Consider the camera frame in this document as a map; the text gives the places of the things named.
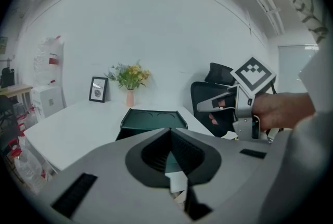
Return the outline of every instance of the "flower vase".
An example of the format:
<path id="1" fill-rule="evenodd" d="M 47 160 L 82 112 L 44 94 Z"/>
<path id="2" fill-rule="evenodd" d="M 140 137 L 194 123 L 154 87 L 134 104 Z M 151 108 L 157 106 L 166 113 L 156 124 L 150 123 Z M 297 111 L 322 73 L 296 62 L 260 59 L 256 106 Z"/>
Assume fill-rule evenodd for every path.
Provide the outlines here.
<path id="1" fill-rule="evenodd" d="M 127 90 L 126 106 L 134 106 L 134 93 L 133 90 Z"/>

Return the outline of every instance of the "human hand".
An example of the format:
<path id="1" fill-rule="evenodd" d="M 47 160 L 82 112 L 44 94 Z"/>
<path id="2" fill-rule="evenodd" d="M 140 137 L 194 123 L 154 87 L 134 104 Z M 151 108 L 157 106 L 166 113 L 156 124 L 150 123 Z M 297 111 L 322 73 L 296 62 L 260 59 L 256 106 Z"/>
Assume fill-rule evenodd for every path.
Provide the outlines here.
<path id="1" fill-rule="evenodd" d="M 260 118 L 261 130 L 291 128 L 303 118 L 314 114 L 315 109 L 307 93 L 260 93 L 255 97 L 252 113 Z M 214 125 L 217 121 L 210 114 Z"/>

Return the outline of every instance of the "black slot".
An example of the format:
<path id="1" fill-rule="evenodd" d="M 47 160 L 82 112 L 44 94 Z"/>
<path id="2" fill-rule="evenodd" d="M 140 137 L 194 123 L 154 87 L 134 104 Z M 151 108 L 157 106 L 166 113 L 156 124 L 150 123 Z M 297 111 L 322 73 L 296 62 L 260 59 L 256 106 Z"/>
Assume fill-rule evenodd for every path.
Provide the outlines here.
<path id="1" fill-rule="evenodd" d="M 70 218 L 96 179 L 97 177 L 94 175 L 83 173 L 53 204 L 52 208 Z"/>
<path id="2" fill-rule="evenodd" d="M 264 152 L 259 152 L 259 151 L 250 150 L 250 149 L 243 149 L 242 151 L 240 151 L 240 153 L 249 155 L 249 156 L 253 156 L 253 157 L 257 157 L 257 158 L 261 158 L 261 159 L 264 159 L 266 156 L 266 153 L 264 153 Z"/>

